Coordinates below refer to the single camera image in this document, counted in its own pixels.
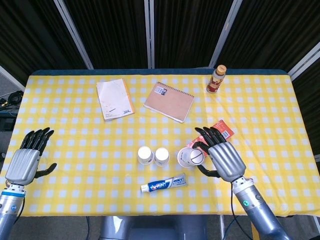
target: white paper cup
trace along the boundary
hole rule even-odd
[[[142,146],[138,150],[137,158],[142,165],[148,165],[154,160],[154,153],[148,146]]]
[[[159,167],[163,167],[169,162],[169,151],[164,147],[159,147],[154,154],[154,162]]]
[[[178,163],[184,168],[190,168],[193,166],[201,165],[205,156],[199,149],[193,149],[191,147],[182,148],[177,156]]]

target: robotic hand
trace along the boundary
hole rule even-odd
[[[0,196],[0,239],[7,240],[13,225],[24,208],[25,185],[34,179],[50,174],[57,166],[53,163],[48,169],[37,171],[40,157],[50,136],[54,133],[47,127],[29,132],[23,139],[20,149],[16,150],[6,172],[6,188]]]
[[[254,181],[244,177],[246,166],[232,144],[216,128],[196,127],[195,130],[203,136],[207,145],[197,141],[192,147],[200,147],[205,151],[217,169],[207,170],[199,165],[199,170],[208,177],[221,177],[231,183],[232,192],[259,233],[276,240],[291,240],[255,187]]]

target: orange booklet cover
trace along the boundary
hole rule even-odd
[[[194,98],[189,93],[157,82],[146,99],[144,106],[179,123],[183,123],[186,120]]]

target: table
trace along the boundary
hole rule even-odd
[[[23,216],[231,214],[231,186],[176,156],[194,127],[223,119],[230,142],[278,216],[320,216],[320,177],[290,77],[282,71],[229,70],[218,93],[206,92],[210,69],[38,71],[29,77],[0,180],[30,130],[51,127],[39,169],[57,168],[26,187]],[[104,121],[96,83],[124,78],[135,114]],[[155,82],[195,96],[185,123],[143,107]],[[140,146],[166,147],[169,164],[143,166]],[[212,169],[209,158],[205,167]],[[141,193],[140,185],[185,173],[188,186]],[[234,201],[237,215],[244,214]]]

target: toothpaste cap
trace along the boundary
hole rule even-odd
[[[143,193],[149,192],[148,184],[141,185],[141,192],[143,192]]]

